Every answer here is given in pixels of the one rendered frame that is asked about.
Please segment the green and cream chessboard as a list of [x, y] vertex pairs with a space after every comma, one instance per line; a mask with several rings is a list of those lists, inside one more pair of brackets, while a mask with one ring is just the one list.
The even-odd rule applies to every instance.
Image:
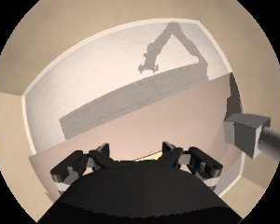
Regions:
[[147, 157], [144, 157], [144, 158], [135, 160], [135, 161], [141, 161], [141, 160], [157, 160], [161, 155], [162, 155], [162, 151], [161, 151], [161, 152], [158, 152], [158, 153], [155, 153], [155, 154], [152, 154], [152, 155], [150, 155], [150, 156], [147, 156]]

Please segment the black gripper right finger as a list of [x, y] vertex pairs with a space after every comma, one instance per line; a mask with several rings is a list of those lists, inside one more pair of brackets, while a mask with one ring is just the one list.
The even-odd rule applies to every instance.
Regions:
[[215, 190], [223, 165], [198, 149], [175, 147], [167, 141], [162, 142], [162, 155], [147, 166], [175, 167], [180, 169], [186, 164], [193, 175], [199, 177], [212, 191]]

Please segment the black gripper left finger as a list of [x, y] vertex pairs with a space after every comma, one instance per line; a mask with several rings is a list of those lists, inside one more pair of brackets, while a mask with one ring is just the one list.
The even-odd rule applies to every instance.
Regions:
[[90, 150], [88, 154], [83, 154], [82, 150], [76, 150], [71, 153], [50, 170], [50, 174], [59, 193], [62, 195], [75, 180], [83, 176], [87, 168], [96, 171], [101, 168], [125, 166], [120, 161], [114, 161], [109, 156], [110, 150], [108, 143], [103, 143], [96, 150]]

